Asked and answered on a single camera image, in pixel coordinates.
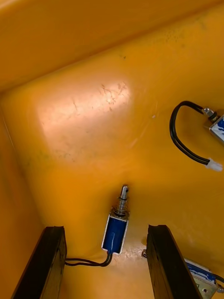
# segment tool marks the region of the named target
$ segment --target yellow enclosure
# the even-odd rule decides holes
[[[65,268],[61,298],[153,299],[148,224],[168,225],[184,256],[224,276],[224,172],[183,155],[168,129],[183,100],[224,109],[224,3],[0,0],[0,91],[1,298],[45,226],[65,227],[69,256],[104,260],[124,183],[122,254]],[[223,164],[203,122],[183,108],[178,134]]]

